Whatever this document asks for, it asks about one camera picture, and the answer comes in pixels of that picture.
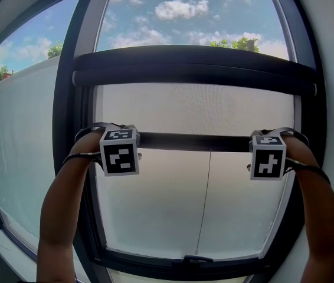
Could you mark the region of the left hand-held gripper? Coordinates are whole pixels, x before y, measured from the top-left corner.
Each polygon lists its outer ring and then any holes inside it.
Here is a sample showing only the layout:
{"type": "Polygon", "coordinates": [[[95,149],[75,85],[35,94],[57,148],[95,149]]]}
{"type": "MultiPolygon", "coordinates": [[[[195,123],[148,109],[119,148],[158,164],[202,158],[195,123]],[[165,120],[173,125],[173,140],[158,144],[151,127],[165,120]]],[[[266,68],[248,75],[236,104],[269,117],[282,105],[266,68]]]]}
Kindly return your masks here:
{"type": "Polygon", "coordinates": [[[133,126],[102,123],[104,133],[100,139],[100,153],[106,177],[139,174],[140,135],[133,126]]]}

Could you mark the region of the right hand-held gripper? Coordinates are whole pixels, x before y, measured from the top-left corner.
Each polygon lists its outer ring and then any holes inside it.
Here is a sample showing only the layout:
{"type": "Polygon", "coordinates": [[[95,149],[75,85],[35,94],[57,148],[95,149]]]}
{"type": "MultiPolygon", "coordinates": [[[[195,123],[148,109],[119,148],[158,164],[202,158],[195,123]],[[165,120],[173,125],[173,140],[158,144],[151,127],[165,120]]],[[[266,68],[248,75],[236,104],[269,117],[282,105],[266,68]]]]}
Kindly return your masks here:
{"type": "Polygon", "coordinates": [[[286,144],[281,134],[287,129],[270,132],[254,131],[250,136],[249,151],[252,161],[247,166],[251,180],[281,180],[284,176],[286,144]]]}

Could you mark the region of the person's right forearm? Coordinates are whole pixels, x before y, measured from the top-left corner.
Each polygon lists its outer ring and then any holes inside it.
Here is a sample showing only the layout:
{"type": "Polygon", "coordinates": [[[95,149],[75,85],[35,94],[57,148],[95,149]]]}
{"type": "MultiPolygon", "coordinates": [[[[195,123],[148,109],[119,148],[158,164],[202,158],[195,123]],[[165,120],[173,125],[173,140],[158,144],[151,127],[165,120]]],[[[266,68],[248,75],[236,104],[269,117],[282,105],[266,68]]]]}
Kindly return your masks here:
{"type": "Polygon", "coordinates": [[[295,170],[304,204],[309,258],[300,283],[334,282],[334,191],[323,176],[295,170]]]}

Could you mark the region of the person's left forearm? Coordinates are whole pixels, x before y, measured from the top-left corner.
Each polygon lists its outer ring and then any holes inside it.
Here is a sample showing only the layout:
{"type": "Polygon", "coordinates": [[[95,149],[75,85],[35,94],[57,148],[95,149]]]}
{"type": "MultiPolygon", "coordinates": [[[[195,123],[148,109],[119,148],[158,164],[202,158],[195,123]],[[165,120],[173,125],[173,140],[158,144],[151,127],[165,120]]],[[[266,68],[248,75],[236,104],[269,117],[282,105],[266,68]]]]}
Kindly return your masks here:
{"type": "Polygon", "coordinates": [[[73,240],[86,174],[91,158],[100,151],[104,130],[94,130],[70,150],[69,158],[53,180],[42,204],[37,251],[37,282],[76,283],[73,240]]]}

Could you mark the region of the green tree with bare trunk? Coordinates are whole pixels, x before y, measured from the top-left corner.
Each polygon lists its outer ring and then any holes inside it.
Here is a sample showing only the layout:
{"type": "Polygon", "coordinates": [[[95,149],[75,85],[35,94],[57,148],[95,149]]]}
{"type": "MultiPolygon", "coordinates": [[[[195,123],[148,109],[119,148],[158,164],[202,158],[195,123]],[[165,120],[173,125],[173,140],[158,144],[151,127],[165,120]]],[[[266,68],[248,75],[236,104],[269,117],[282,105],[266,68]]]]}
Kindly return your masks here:
{"type": "Polygon", "coordinates": [[[221,41],[212,41],[210,46],[259,53],[260,50],[258,46],[256,46],[257,41],[257,38],[248,39],[246,37],[241,37],[239,40],[228,42],[225,38],[223,38],[221,41]]]}

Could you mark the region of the green tree beside red building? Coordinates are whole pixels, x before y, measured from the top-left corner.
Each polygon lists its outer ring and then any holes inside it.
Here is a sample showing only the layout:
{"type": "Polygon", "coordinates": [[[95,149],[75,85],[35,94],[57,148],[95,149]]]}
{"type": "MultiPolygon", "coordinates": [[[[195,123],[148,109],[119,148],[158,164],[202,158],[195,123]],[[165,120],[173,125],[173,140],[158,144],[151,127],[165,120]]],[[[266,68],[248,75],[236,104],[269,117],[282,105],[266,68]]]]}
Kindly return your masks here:
{"type": "Polygon", "coordinates": [[[13,73],[14,70],[10,71],[6,65],[2,66],[0,68],[0,81],[9,78],[13,73]]]}

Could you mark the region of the black window frame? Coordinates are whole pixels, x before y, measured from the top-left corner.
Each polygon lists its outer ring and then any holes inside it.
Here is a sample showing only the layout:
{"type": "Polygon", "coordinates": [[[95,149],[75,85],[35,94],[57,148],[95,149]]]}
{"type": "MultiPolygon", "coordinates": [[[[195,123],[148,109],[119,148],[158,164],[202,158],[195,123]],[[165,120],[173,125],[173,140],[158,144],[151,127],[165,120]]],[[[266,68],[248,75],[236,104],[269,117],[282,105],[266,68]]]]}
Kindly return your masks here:
{"type": "MultiPolygon", "coordinates": [[[[325,137],[325,89],[311,29],[299,0],[2,0],[0,68],[0,230],[37,259],[44,196],[75,135],[93,123],[94,91],[72,82],[73,62],[84,54],[118,48],[194,45],[257,38],[258,54],[296,62],[319,77],[313,98],[295,99],[292,128],[309,138],[318,158],[325,137]],[[59,41],[61,54],[48,59],[59,41]]],[[[244,153],[249,136],[210,136],[166,150],[244,153]]],[[[174,259],[142,258],[110,249],[91,164],[83,189],[73,259],[78,283],[267,283],[286,260],[303,228],[303,203],[294,176],[283,223],[264,258],[175,267],[174,259]]]]}

